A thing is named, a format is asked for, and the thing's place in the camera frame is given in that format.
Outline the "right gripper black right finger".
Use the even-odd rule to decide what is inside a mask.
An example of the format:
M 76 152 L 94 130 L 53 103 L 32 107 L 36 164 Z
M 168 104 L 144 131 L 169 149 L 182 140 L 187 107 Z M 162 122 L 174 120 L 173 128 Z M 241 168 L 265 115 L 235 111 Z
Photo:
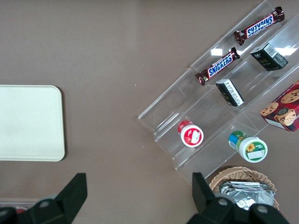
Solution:
M 198 213 L 189 224 L 246 224 L 248 212 L 232 201 L 216 197 L 201 173 L 192 174 L 192 196 Z

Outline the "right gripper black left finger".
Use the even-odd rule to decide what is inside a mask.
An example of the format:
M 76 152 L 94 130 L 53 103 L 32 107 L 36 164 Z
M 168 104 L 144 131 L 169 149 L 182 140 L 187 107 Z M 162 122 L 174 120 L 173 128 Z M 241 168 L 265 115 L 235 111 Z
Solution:
M 77 173 L 54 199 L 44 199 L 17 216 L 19 224 L 71 224 L 87 198 L 85 173 Z

